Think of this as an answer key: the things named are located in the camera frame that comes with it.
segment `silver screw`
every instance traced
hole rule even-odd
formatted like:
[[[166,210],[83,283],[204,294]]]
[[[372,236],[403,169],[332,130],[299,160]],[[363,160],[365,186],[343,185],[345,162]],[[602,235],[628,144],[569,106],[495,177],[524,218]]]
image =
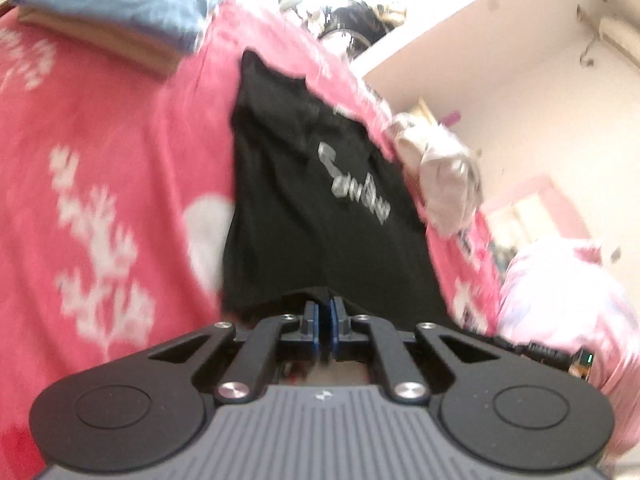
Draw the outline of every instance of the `silver screw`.
[[[322,400],[325,402],[327,399],[331,399],[334,394],[332,394],[329,390],[322,390],[321,392],[316,393],[316,399]]]
[[[249,387],[244,383],[224,383],[220,384],[218,393],[225,399],[242,399],[249,395]]]
[[[403,399],[418,399],[427,392],[427,388],[420,383],[400,383],[396,384],[394,391]]]

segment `pink blanket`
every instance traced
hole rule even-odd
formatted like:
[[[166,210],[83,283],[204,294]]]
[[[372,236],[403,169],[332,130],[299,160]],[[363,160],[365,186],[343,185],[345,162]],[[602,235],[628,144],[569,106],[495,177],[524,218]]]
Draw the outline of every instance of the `pink blanket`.
[[[615,458],[640,442],[640,326],[594,240],[548,238],[521,250],[502,287],[500,335],[567,352],[595,352],[589,382],[607,396]]]
[[[166,81],[0,18],[0,478],[42,467],[28,411],[47,385],[219,318],[229,117],[247,47],[306,76],[392,156],[389,117],[348,68],[248,4],[223,3],[199,54]]]

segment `ceiling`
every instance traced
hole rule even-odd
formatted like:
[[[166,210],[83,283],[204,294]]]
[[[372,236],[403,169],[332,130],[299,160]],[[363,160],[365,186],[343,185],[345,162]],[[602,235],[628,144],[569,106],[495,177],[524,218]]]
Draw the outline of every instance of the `ceiling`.
[[[435,24],[403,25],[353,69],[394,111],[423,97],[442,117],[584,38],[585,26],[575,17],[578,4],[596,19],[617,10],[640,23],[640,0],[475,0]]]

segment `white wall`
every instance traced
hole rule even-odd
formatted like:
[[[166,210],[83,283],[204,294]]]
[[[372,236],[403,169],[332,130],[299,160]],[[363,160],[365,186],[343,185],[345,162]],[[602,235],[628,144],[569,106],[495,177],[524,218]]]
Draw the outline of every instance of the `white wall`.
[[[465,0],[434,2],[423,22],[408,20],[351,64],[392,110],[407,110],[418,97],[438,118],[460,109],[576,41],[584,32],[578,4],[594,19],[603,7],[602,0],[476,0],[452,14],[456,4]]]
[[[454,130],[482,149],[488,198],[550,174],[593,237],[622,246],[610,270],[640,312],[640,71],[599,43],[581,68],[589,40],[462,105]]]

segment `white floral pattern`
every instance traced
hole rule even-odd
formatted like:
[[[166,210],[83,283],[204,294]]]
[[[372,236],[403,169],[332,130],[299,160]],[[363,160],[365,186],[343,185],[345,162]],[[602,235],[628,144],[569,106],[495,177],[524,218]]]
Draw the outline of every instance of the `white floral pattern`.
[[[471,285],[456,279],[456,295],[451,305],[453,319],[459,327],[484,335],[489,324],[473,298]]]
[[[233,216],[231,200],[213,193],[199,196],[184,211],[191,270],[209,294],[222,288],[222,256]]]
[[[79,157],[69,148],[56,147],[49,158],[52,188],[58,193],[58,225],[69,227],[72,237],[87,250],[93,267],[93,283],[83,288],[79,268],[56,279],[62,295],[62,314],[76,318],[81,337],[95,342],[109,359],[113,342],[142,347],[154,323],[155,302],[130,270],[138,248],[130,230],[114,228],[115,198],[106,186],[93,186],[83,203],[75,186]]]
[[[33,90],[53,69],[56,47],[47,40],[40,40],[28,48],[22,44],[20,32],[0,28],[0,60],[4,57],[12,63],[4,74],[0,73],[0,92],[19,76],[24,81],[24,89]]]

